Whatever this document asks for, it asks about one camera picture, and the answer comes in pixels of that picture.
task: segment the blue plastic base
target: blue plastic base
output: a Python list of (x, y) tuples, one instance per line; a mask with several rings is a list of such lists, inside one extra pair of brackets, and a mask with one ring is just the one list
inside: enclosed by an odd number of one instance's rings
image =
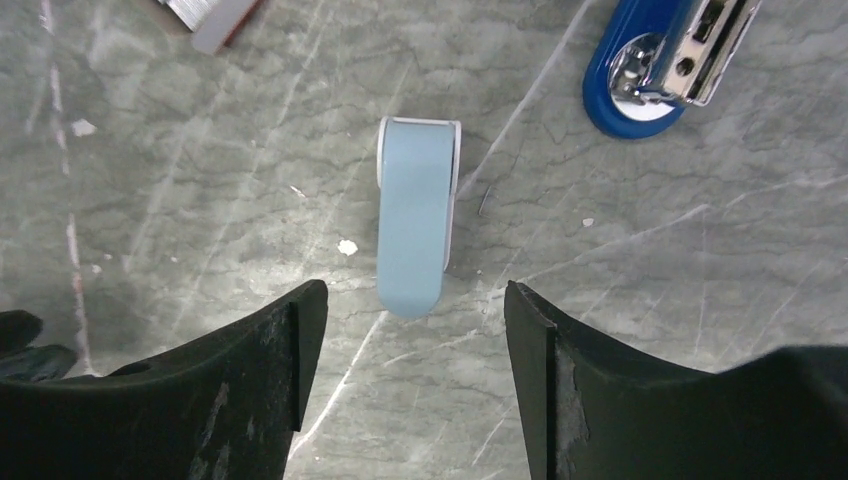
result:
[(420, 122), (387, 119), (378, 155), (377, 295), (406, 318), (426, 315), (442, 294), (459, 140), (455, 123)]
[(647, 138), (664, 131), (683, 114), (682, 106), (672, 105), (675, 108), (667, 115), (651, 121), (625, 116), (610, 95), (609, 73), (622, 47), (646, 33), (665, 34), (675, 28), (681, 5), (690, 1), (622, 0), (618, 4), (583, 77), (583, 105), (599, 130), (613, 137)]

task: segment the marble tabletop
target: marble tabletop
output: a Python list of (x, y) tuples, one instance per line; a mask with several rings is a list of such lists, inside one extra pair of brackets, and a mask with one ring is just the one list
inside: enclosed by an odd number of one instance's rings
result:
[[(107, 374), (325, 280), (292, 479), (528, 479), (508, 280), (709, 371), (848, 341), (848, 6), (765, 1), (713, 101), (639, 142), (581, 101), (614, 6), (271, 0), (209, 57), (131, 2), (13, 0), (0, 310)], [(419, 320), (375, 292), (387, 114), (464, 129), (445, 292)]]

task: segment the blue stapler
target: blue stapler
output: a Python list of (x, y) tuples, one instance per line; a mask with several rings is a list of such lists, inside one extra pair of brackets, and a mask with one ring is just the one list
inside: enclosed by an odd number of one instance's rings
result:
[(426, 315), (442, 294), (459, 175), (459, 122), (386, 117), (377, 139), (377, 295), (395, 315)]
[(761, 0), (621, 0), (583, 79), (602, 132), (646, 138), (706, 105)]

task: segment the gray marble surface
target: gray marble surface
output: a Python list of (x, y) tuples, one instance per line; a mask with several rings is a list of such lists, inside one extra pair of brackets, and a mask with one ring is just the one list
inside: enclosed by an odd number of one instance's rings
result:
[[(14, 0), (0, 309), (105, 374), (324, 279), (287, 478), (527, 479), (509, 279), (710, 371), (848, 342), (845, 5), (764, 2), (708, 107), (622, 142), (580, 98), (610, 0), (271, 0), (214, 58), (131, 2)], [(464, 127), (445, 294), (416, 321), (374, 288), (385, 114)]]

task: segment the light blue stapler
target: light blue stapler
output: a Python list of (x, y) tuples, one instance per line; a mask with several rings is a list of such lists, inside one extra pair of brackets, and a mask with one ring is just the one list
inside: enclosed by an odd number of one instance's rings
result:
[(456, 121), (386, 117), (380, 123), (377, 295), (400, 317), (424, 316), (441, 297), (461, 134)]
[(599, 130), (638, 139), (705, 106), (761, 0), (621, 0), (583, 78)]

